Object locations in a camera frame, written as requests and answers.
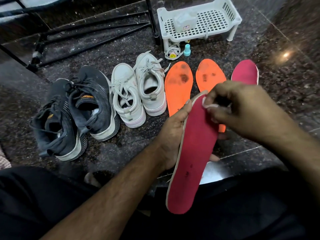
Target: hand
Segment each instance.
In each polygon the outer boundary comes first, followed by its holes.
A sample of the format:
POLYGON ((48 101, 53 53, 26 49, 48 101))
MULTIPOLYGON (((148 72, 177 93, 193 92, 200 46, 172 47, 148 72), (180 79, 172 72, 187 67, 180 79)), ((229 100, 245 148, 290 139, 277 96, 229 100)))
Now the hand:
MULTIPOLYGON (((164 170, 174 167, 177 162, 183 133, 183 123, 192 109, 192 102, 197 97, 207 93, 208 91, 205 90, 188 100, 177 113, 166 120, 159 135, 154 139, 152 144, 158 148, 157 156, 161 157, 164 161, 164 170)), ((219 133, 218 139, 225 140, 226 138, 227 135, 225 133, 219 133)), ((211 155, 210 161, 216 162, 218 160, 217 156, 211 155)))
POLYGON ((227 80, 209 92, 204 104, 214 104, 221 99, 231 102, 231 112, 221 106, 209 107, 213 121, 260 144, 274 141, 277 136, 288 136, 297 127, 261 86, 227 80))

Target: pink insole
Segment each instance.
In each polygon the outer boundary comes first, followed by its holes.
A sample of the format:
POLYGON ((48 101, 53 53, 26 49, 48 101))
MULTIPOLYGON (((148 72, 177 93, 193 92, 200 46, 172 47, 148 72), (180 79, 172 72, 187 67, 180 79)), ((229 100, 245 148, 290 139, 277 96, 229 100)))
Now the pink insole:
POLYGON ((184 214, 192 206, 218 138, 219 125, 211 121, 203 108, 204 96, 197 98, 186 120, 180 158, 168 188, 166 206, 174 214, 184 214))
POLYGON ((243 82, 249 85, 257 85, 259 72, 256 64, 252 60, 241 61, 234 69, 231 80, 243 82))

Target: patterned fabric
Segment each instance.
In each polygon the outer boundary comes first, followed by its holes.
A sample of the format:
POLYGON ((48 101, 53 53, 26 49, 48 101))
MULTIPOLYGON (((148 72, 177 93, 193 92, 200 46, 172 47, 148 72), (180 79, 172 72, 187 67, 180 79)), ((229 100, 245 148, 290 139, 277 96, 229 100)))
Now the patterned fabric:
POLYGON ((11 168, 11 163, 6 159, 6 156, 0 147, 0 169, 5 168, 11 168))

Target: orange insole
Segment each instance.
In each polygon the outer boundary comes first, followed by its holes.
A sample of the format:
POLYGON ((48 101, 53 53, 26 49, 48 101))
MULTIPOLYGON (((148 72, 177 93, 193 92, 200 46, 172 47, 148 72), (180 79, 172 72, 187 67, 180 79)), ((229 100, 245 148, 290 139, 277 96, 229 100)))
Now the orange insole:
POLYGON ((170 68, 164 81, 169 116, 178 112, 190 99, 192 84, 193 76, 187 63, 179 61, 170 68))
MULTIPOLYGON (((197 72, 195 73, 195 80, 197 81, 200 92, 204 90, 211 91, 218 83, 226 81, 226 76, 220 67, 213 60, 204 59, 200 62, 197 72)), ((219 132, 225 132, 226 126, 219 125, 219 132)))

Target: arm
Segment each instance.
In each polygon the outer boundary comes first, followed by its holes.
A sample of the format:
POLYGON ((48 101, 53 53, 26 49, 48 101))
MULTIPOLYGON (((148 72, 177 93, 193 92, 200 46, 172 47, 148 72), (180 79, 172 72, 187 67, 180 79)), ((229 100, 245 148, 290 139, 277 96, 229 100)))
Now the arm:
POLYGON ((212 118, 278 155, 302 176, 320 204, 320 143, 300 129, 260 86, 225 81, 210 91, 205 104, 215 103, 217 97, 231 102, 232 111, 210 107, 212 118))
POLYGON ((189 102, 171 116, 154 141, 95 195, 54 226, 41 240, 115 240, 153 181, 178 157, 189 102))

